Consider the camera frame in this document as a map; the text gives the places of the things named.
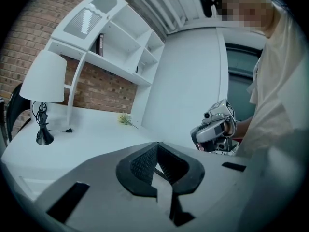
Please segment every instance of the white desk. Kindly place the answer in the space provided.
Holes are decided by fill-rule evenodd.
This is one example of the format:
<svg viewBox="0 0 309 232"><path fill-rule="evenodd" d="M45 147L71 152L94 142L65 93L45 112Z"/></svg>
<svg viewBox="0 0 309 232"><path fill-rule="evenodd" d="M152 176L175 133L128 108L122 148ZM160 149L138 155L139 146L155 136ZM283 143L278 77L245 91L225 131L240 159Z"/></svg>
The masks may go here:
<svg viewBox="0 0 309 232"><path fill-rule="evenodd" d="M50 104L47 127L65 130L66 106ZM117 122L118 113L73 108L70 127L73 133L53 132L50 145L36 143L38 124L28 123L6 148L1 160L16 183L35 200L51 183L92 157L133 145L159 141L142 127L138 130Z"/></svg>

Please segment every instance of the book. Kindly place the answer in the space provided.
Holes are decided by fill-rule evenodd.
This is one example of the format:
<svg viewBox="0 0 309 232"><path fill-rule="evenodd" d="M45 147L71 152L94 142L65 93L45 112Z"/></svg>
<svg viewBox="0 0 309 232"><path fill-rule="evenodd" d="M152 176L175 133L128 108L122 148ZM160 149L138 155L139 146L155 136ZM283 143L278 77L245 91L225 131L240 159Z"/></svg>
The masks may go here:
<svg viewBox="0 0 309 232"><path fill-rule="evenodd" d="M97 38L97 48L96 48L96 54L100 55L101 57L103 56L103 38L104 38L104 34L100 33L100 35Z"/></svg>

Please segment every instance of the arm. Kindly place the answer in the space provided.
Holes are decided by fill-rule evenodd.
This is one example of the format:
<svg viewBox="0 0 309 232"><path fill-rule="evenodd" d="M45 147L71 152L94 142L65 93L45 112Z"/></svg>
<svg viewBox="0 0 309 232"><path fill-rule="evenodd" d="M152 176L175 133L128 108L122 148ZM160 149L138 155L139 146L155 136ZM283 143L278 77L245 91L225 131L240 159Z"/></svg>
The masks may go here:
<svg viewBox="0 0 309 232"><path fill-rule="evenodd" d="M246 135L246 132L248 130L251 120L252 120L252 117L246 119L245 121L236 122L237 124L236 132L232 138L243 138ZM228 123L225 123L225 131L228 134L231 134L230 130L231 130L230 125Z"/></svg>

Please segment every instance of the black chair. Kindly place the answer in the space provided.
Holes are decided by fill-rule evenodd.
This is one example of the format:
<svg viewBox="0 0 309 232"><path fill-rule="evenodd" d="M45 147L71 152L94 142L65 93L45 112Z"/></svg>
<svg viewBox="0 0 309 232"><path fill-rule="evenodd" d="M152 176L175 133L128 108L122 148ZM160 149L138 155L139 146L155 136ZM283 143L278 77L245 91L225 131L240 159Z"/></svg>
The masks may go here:
<svg viewBox="0 0 309 232"><path fill-rule="evenodd" d="M30 109L31 103L30 100L27 100L19 95L22 83L19 84L11 94L9 104L6 110L6 129L8 133L9 141L12 140L12 130L15 121L17 120L18 116L25 110ZM23 127L29 123L31 118L29 118L19 129L20 132Z"/></svg>

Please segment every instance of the white shirt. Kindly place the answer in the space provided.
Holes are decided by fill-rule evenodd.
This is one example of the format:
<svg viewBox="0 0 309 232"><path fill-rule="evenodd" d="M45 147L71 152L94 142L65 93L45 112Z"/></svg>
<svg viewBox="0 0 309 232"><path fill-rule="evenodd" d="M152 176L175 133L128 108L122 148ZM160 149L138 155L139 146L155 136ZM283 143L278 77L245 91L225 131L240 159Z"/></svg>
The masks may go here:
<svg viewBox="0 0 309 232"><path fill-rule="evenodd" d="M307 47L299 25L282 8L281 17L253 71L250 103L256 109L236 155L250 157L255 150L269 147L280 136L293 132L291 121L278 99L278 91L299 65Z"/></svg>

